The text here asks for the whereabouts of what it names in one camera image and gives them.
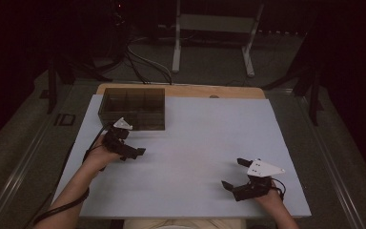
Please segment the smoky transparent drawer box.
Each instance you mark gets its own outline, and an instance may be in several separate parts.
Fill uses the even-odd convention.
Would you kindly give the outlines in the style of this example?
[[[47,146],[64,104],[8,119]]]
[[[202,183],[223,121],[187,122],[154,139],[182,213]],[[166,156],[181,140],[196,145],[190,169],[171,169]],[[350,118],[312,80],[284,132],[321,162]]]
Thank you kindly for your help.
[[[165,129],[165,90],[160,88],[109,88],[98,111],[103,126],[121,117],[134,131]]]

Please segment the person's left hand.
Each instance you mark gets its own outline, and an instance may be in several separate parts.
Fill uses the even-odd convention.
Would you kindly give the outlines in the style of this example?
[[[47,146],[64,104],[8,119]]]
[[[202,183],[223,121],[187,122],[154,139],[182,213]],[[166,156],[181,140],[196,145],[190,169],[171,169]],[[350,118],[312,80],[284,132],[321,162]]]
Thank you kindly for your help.
[[[82,168],[84,171],[99,172],[119,158],[119,154],[108,151],[104,146],[97,146],[89,151],[86,159],[82,163]]]

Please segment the black rectangular floor frame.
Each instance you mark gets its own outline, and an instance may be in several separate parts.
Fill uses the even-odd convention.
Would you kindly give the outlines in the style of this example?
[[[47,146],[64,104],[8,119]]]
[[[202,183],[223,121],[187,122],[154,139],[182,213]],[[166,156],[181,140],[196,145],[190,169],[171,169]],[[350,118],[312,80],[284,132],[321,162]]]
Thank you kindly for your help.
[[[58,114],[54,126],[72,126],[76,116],[74,114]]]

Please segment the white metal stand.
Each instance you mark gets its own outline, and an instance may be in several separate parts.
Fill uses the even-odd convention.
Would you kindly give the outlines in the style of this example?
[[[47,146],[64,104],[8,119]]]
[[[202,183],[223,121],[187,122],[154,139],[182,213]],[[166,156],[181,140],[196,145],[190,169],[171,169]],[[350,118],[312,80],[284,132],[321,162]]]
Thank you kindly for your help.
[[[188,14],[181,11],[181,0],[176,0],[175,37],[173,49],[172,72],[180,70],[181,57],[181,31],[219,31],[247,33],[248,42],[241,48],[246,73],[249,77],[255,76],[254,66],[250,51],[258,29],[265,4],[257,3],[255,15],[252,17],[232,17],[206,14]]]

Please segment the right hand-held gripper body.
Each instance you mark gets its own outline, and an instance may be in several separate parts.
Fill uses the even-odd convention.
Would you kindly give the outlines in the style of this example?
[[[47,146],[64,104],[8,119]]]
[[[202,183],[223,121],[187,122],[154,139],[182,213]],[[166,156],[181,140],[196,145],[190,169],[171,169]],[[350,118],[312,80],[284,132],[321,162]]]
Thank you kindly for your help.
[[[233,195],[236,201],[250,198],[259,198],[266,195],[273,188],[273,176],[284,174],[285,170],[264,162],[260,159],[253,160],[252,165],[247,168],[249,181],[241,186],[234,187]],[[284,199],[286,192],[285,185],[280,182],[282,189],[279,189],[281,199]]]

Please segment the dark equipment stand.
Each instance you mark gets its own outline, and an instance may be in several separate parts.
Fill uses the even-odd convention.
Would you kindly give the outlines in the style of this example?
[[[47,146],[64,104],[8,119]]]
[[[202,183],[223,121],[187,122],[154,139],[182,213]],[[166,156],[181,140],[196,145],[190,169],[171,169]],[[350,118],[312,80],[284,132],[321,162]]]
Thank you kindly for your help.
[[[105,73],[124,59],[131,31],[128,0],[94,0],[96,15],[91,33],[93,68]]]

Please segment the person's right hand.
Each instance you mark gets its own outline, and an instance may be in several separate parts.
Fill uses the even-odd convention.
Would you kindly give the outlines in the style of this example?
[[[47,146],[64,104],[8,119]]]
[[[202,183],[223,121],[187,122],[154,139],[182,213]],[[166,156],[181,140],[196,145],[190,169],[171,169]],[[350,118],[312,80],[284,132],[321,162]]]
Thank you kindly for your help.
[[[271,188],[266,195],[256,198],[255,201],[264,208],[277,207],[283,203],[279,189],[276,187]]]

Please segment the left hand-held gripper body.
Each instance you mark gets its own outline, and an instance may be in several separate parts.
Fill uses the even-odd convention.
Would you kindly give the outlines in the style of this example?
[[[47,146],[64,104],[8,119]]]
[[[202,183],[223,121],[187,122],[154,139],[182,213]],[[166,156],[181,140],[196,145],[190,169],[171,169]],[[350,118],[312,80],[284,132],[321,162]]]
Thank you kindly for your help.
[[[123,117],[109,124],[102,140],[103,146],[112,153],[129,155],[128,147],[130,146],[125,144],[125,139],[131,129],[132,126]]]

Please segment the grey metal floor rail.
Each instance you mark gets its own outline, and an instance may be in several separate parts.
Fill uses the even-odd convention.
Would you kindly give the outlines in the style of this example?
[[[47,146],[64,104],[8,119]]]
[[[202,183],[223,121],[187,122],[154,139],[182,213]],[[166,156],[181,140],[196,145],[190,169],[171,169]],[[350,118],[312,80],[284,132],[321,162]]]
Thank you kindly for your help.
[[[336,168],[335,161],[331,155],[329,147],[324,141],[323,135],[309,118],[309,103],[307,99],[296,96],[295,100],[301,110],[303,119],[307,122],[310,132],[314,137],[326,173],[328,174],[328,177],[334,187],[337,199],[343,209],[351,229],[366,229],[366,225],[356,209],[356,205],[350,195],[350,192],[346,187],[338,169]]]
[[[53,105],[39,92],[33,93],[0,131],[0,218],[10,206],[70,91],[70,85],[59,87]]]

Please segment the black tripod stand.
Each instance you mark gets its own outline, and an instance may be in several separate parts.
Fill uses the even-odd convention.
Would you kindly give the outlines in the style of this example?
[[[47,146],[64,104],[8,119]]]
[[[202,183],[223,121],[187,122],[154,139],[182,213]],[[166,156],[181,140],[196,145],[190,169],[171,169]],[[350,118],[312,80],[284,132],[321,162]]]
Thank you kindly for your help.
[[[307,93],[310,93],[308,115],[313,124],[317,126],[319,85],[324,67],[325,64],[322,61],[313,58],[304,60],[295,59],[284,76],[262,86],[261,89],[269,91],[297,78],[297,82],[295,83],[292,92],[295,96],[305,96]]]

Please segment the person's beige clothing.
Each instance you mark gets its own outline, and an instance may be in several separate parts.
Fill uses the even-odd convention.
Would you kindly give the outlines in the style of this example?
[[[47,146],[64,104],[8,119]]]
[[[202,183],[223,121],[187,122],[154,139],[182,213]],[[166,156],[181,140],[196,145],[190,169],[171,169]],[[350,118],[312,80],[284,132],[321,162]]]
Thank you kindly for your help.
[[[126,219],[123,229],[246,229],[242,219]]]

